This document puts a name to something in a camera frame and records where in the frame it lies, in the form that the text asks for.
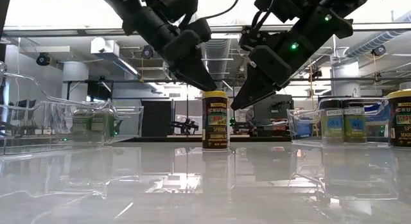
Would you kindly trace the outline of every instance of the green led light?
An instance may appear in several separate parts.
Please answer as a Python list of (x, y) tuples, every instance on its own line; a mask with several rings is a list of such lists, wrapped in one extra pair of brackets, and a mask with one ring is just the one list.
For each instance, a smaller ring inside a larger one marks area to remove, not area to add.
[(331, 18), (332, 18), (332, 16), (327, 15), (327, 16), (324, 18), (324, 20), (325, 20), (326, 22), (328, 22), (328, 21), (330, 21), (330, 20), (331, 20)]
[(298, 43), (296, 43), (296, 42), (293, 43), (293, 44), (291, 45), (291, 50), (296, 50), (298, 46), (299, 46)]

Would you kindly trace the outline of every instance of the ventilation duct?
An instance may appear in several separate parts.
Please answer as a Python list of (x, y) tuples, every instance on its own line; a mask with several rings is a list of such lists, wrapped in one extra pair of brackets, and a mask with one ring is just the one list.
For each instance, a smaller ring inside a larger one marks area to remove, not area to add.
[[(231, 39), (211, 39), (203, 43), (205, 49), (205, 66), (214, 80), (224, 79), (229, 57)], [(217, 88), (222, 89), (223, 83), (216, 82)]]
[[(393, 21), (394, 23), (397, 22), (411, 22), (411, 11), (407, 12), (400, 18)], [(383, 31), (381, 33), (377, 33), (369, 37), (365, 42), (361, 42), (353, 47), (350, 47), (345, 51), (345, 57), (348, 58), (355, 58), (366, 53), (369, 53), (371, 50), (380, 47), (381, 45), (387, 43), (390, 40), (395, 39), (396, 37), (406, 33), (407, 30), (399, 30), (399, 31)]]

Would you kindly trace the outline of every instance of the blue label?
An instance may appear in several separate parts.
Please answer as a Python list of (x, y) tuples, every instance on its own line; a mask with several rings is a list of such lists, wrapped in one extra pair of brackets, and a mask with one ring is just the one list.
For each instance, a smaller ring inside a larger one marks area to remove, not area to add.
[(365, 122), (362, 119), (349, 119), (349, 123), (353, 131), (354, 130), (358, 130), (358, 131), (365, 130)]
[(342, 128), (342, 116), (332, 116), (327, 118), (327, 128)]

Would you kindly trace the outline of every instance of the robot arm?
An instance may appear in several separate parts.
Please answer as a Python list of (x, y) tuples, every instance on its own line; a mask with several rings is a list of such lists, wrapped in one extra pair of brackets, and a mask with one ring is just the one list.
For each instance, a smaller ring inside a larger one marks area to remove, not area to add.
[[(197, 11), (198, 0), (104, 0), (123, 20), (126, 35), (138, 32), (170, 66), (169, 70), (201, 90), (215, 90), (216, 85), (202, 63), (202, 42), (211, 38), (205, 18), (189, 24)], [(183, 18), (179, 27), (172, 22)]]
[[(243, 28), (241, 48), (250, 51), (247, 80), (231, 107), (245, 108), (286, 87), (292, 75), (333, 34), (353, 34), (353, 20), (344, 19), (367, 0), (256, 0), (260, 9), (251, 26)], [(260, 14), (266, 15), (257, 22)], [(269, 34), (260, 28), (273, 13), (280, 21), (298, 17), (290, 31)]]
[[(125, 33), (138, 32), (169, 64), (178, 80), (205, 91), (216, 89), (201, 62), (198, 47), (211, 38), (206, 21), (210, 17), (189, 23), (198, 0), (145, 0), (146, 6), (140, 0), (105, 1), (122, 18)], [(256, 0), (254, 5), (259, 12), (251, 26), (243, 28), (239, 42), (241, 48), (250, 51), (252, 64), (247, 66), (247, 80), (231, 107), (245, 108), (275, 94), (289, 84), (298, 68), (333, 34), (340, 39), (351, 36), (353, 20), (344, 17), (366, 1)], [(265, 15), (258, 21), (263, 12)], [(282, 22), (295, 17), (299, 20), (290, 31), (269, 34), (260, 28), (271, 13)], [(183, 16), (179, 27), (172, 25)]]

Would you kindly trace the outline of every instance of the black container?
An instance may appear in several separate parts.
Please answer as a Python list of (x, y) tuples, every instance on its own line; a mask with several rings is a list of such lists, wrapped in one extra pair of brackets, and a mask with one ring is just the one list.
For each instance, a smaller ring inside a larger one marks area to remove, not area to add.
[(387, 97), (390, 105), (390, 144), (411, 148), (411, 90), (392, 92)]
[(202, 141), (205, 149), (224, 150), (228, 147), (225, 92), (203, 92)]

